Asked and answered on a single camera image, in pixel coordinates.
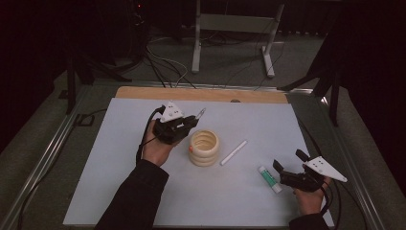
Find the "stacked wooden rings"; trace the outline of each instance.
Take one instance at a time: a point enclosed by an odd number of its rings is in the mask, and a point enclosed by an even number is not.
[[[189,158],[196,166],[211,166],[217,160],[219,144],[213,131],[198,130],[191,137]]]

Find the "white board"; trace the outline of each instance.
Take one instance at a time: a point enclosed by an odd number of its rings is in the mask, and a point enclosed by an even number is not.
[[[121,183],[135,166],[135,155],[147,119],[168,101],[112,99],[94,147],[66,214],[66,225],[95,225]],[[275,194],[258,173],[277,159],[287,171],[301,173],[296,149],[307,152],[294,111],[281,103],[217,103],[174,101],[185,116],[206,112],[193,132],[213,130],[220,139],[218,161],[206,168],[188,157],[190,137],[162,167],[169,182],[154,222],[167,227],[275,227],[296,218],[292,189]],[[219,162],[244,139],[248,144],[226,165]],[[329,212],[325,220],[332,226]]]

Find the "black sleeve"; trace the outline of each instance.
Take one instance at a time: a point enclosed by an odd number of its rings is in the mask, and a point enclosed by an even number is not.
[[[95,229],[151,229],[168,178],[164,170],[141,160],[114,195]]]
[[[290,230],[328,230],[321,214],[310,214],[295,218],[289,222]]]

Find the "hand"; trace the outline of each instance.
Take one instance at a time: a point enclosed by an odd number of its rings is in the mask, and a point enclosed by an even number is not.
[[[327,185],[330,183],[330,181],[331,178],[325,177],[325,183],[323,184],[323,188],[325,190],[327,189]],[[320,213],[322,209],[323,198],[325,196],[321,189],[313,193],[294,189],[293,194],[296,195],[296,199],[298,200],[299,204],[299,211],[303,216]]]
[[[153,127],[155,126],[155,120],[151,121],[146,142],[152,140],[144,145],[143,151],[143,159],[161,167],[168,159],[170,151],[179,144],[180,141],[173,143],[172,145],[168,145],[162,143],[155,135],[152,133]]]

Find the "white marker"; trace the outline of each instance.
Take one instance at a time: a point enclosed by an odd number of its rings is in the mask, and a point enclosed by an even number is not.
[[[239,144],[239,146],[236,147],[236,149],[234,149],[230,154],[228,154],[228,156],[226,156],[226,158],[224,158],[224,160],[222,160],[220,162],[220,165],[223,166],[227,163],[227,161],[229,161],[234,155],[236,155],[236,153],[241,150],[246,144],[248,143],[247,140],[244,140],[243,142],[241,142],[241,144]]]

